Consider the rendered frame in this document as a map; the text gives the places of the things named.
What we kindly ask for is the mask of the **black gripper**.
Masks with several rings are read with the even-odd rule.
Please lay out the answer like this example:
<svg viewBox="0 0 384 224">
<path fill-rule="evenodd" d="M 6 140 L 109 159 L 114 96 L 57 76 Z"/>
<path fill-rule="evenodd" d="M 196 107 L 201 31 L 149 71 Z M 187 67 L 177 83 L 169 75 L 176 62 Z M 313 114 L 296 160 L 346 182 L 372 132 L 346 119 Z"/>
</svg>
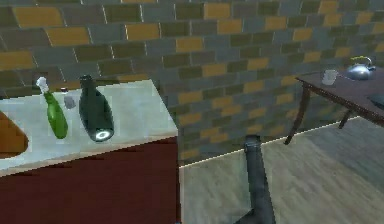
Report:
<svg viewBox="0 0 384 224">
<path fill-rule="evenodd" d="M 249 148 L 260 148 L 261 147 L 261 138 L 259 135 L 247 135 L 245 137 L 244 147 Z"/>
</svg>

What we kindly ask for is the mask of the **dark green wine bottle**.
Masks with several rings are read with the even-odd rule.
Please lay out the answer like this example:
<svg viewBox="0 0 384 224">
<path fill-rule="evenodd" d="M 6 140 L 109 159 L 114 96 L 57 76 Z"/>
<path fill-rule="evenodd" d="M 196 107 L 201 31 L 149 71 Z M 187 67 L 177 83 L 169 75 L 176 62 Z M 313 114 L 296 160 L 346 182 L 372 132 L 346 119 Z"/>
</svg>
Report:
<svg viewBox="0 0 384 224">
<path fill-rule="evenodd" d="M 104 142 L 114 135 L 111 107 L 90 75 L 80 77 L 79 115 L 91 140 Z"/>
</svg>

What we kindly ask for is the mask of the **green spray bottle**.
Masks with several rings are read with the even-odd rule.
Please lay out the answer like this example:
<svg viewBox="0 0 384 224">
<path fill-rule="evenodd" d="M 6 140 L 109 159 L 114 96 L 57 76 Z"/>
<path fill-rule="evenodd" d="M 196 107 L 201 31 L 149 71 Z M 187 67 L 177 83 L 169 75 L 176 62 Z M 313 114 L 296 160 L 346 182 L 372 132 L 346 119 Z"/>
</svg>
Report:
<svg viewBox="0 0 384 224">
<path fill-rule="evenodd" d="M 40 88 L 47 103 L 47 118 L 53 134 L 57 139 L 64 139 L 68 132 L 67 120 L 61 106 L 49 90 L 47 79 L 45 77 L 39 77 L 36 85 Z"/>
</svg>

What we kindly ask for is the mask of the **pale grey cup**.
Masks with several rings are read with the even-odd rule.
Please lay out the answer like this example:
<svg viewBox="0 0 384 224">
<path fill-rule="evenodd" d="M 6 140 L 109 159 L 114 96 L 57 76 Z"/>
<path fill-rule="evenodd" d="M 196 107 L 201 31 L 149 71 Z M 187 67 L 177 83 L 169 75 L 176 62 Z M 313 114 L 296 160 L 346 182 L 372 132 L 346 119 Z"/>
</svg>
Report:
<svg viewBox="0 0 384 224">
<path fill-rule="evenodd" d="M 325 70 L 322 75 L 321 82 L 324 85 L 333 85 L 337 79 L 338 71 L 337 70 Z"/>
</svg>

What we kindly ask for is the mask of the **dark brown wooden table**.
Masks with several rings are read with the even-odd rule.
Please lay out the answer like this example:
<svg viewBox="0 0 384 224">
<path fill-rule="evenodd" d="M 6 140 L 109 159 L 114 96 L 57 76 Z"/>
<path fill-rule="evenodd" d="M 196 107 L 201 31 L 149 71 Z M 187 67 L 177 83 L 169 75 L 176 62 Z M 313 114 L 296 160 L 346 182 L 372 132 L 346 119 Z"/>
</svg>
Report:
<svg viewBox="0 0 384 224">
<path fill-rule="evenodd" d="M 384 127 L 384 110 L 376 107 L 369 99 L 371 94 L 384 93 L 384 68 L 378 68 L 372 78 L 366 81 L 351 80 L 344 76 L 336 79 L 332 86 L 323 85 L 322 74 L 314 73 L 297 77 L 302 85 L 299 111 L 284 144 L 288 145 L 300 127 L 306 112 L 310 93 L 313 92 L 347 109 L 339 128 L 342 129 L 349 116 L 355 112 L 358 116 Z"/>
</svg>

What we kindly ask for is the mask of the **silver kettle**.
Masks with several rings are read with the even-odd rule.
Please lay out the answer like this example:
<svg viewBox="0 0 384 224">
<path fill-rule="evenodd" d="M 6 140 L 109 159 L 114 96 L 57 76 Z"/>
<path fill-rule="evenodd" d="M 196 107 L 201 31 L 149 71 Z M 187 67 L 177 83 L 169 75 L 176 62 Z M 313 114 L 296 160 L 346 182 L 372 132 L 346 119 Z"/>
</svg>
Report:
<svg viewBox="0 0 384 224">
<path fill-rule="evenodd" d="M 347 67 L 345 74 L 352 80 L 368 80 L 376 70 L 372 60 L 367 56 L 355 56 L 350 61 L 352 64 Z"/>
</svg>

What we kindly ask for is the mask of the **flat dark grey object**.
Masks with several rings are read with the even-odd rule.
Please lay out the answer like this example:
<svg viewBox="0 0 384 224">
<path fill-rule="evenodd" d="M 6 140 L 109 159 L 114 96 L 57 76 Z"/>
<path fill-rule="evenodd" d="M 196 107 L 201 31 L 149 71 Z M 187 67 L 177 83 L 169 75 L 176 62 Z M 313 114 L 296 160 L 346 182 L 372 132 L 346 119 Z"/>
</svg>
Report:
<svg viewBox="0 0 384 224">
<path fill-rule="evenodd" d="M 384 110 L 384 94 L 372 94 L 368 99 L 378 108 Z"/>
</svg>

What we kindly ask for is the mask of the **red cabinet with white worktop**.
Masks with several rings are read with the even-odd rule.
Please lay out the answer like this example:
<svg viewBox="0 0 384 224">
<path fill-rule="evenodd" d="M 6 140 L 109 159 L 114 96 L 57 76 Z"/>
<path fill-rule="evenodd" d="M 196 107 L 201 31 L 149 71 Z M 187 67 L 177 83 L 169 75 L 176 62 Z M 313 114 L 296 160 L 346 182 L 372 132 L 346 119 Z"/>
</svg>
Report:
<svg viewBox="0 0 384 224">
<path fill-rule="evenodd" d="M 100 87 L 115 133 L 96 143 L 79 112 L 66 111 L 58 140 L 46 103 L 34 95 L 0 101 L 27 135 L 27 150 L 0 159 L 0 224 L 180 224 L 177 128 L 154 84 Z"/>
</svg>

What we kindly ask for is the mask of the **brown sink basin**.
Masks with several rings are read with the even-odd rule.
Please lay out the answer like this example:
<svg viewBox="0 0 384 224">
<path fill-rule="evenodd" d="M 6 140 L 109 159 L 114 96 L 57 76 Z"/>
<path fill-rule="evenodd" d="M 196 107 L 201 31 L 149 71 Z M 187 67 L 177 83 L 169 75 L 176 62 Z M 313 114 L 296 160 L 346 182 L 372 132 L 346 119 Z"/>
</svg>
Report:
<svg viewBox="0 0 384 224">
<path fill-rule="evenodd" d="M 0 159 L 11 158 L 28 148 L 26 134 L 0 111 Z"/>
</svg>

